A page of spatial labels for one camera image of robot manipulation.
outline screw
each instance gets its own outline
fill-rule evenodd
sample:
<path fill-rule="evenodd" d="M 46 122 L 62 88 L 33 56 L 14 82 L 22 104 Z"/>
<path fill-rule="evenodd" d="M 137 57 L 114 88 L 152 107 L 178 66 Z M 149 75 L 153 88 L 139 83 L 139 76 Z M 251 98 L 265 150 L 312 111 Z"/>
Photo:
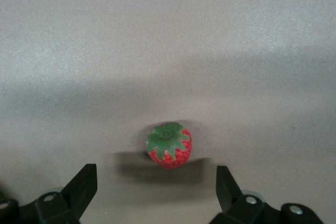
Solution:
<path fill-rule="evenodd" d="M 302 209 L 299 208 L 298 206 L 290 206 L 289 209 L 291 210 L 291 212 L 293 212 L 296 215 L 303 214 Z"/>
<path fill-rule="evenodd" d="M 246 201 L 247 201 L 247 203 L 252 204 L 252 205 L 257 203 L 257 200 L 252 196 L 246 197 Z"/>
<path fill-rule="evenodd" d="M 54 199 L 54 195 L 48 195 L 47 197 L 44 198 L 44 202 L 47 202 L 47 201 L 52 201 Z"/>

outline metal screw head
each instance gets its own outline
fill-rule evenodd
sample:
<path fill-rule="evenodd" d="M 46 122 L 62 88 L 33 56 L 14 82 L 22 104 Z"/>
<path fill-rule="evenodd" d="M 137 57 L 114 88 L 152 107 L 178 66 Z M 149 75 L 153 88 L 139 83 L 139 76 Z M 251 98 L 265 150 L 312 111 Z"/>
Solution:
<path fill-rule="evenodd" d="M 54 199 L 54 195 L 48 195 L 47 197 L 44 198 L 44 202 L 47 202 L 47 201 L 52 201 Z"/>
<path fill-rule="evenodd" d="M 293 212 L 293 213 L 296 214 L 296 215 L 301 215 L 301 214 L 303 214 L 302 209 L 299 208 L 298 206 L 294 206 L 294 205 L 293 205 L 293 206 L 290 206 L 289 209 L 291 210 L 291 212 Z"/>
<path fill-rule="evenodd" d="M 252 204 L 252 205 L 257 203 L 257 200 L 252 196 L 246 197 L 246 201 L 247 201 L 247 203 Z"/>
<path fill-rule="evenodd" d="M 1 204 L 0 204 L 0 210 L 5 209 L 5 208 L 8 207 L 8 206 L 9 206 L 9 204 L 8 204 L 7 202 L 5 202 L 5 203 L 1 203 Z"/>

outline strawberry leaves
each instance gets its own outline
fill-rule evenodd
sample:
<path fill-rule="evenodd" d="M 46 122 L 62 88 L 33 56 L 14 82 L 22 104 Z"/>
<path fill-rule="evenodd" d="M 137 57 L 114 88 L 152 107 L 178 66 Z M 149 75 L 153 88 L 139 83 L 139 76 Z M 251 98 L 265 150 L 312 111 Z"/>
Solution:
<path fill-rule="evenodd" d="M 179 123 L 166 123 L 161 126 L 154 127 L 154 131 L 147 137 L 147 151 L 151 153 L 156 151 L 157 158 L 161 161 L 166 152 L 176 159 L 175 151 L 180 149 L 185 151 L 185 147 L 181 140 L 189 141 L 188 135 L 182 134 L 184 127 Z"/>

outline fake strawberry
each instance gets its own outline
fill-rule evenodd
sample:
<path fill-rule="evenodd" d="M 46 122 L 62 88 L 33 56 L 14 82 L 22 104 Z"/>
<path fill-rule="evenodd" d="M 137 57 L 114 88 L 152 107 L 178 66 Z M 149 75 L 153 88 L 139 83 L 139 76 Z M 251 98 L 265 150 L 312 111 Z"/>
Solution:
<path fill-rule="evenodd" d="M 191 152 L 190 133 L 179 123 L 171 122 L 158 127 L 147 137 L 147 152 L 160 166 L 174 169 L 184 165 Z"/>

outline strawberry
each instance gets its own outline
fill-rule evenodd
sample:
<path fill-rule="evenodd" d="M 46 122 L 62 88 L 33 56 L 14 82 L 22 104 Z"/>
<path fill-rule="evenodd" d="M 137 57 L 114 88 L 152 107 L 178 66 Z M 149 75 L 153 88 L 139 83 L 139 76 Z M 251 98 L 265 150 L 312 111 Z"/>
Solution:
<path fill-rule="evenodd" d="M 192 138 L 182 125 L 171 122 L 154 127 L 146 144 L 149 156 L 157 164 L 166 169 L 174 169 L 187 162 Z"/>

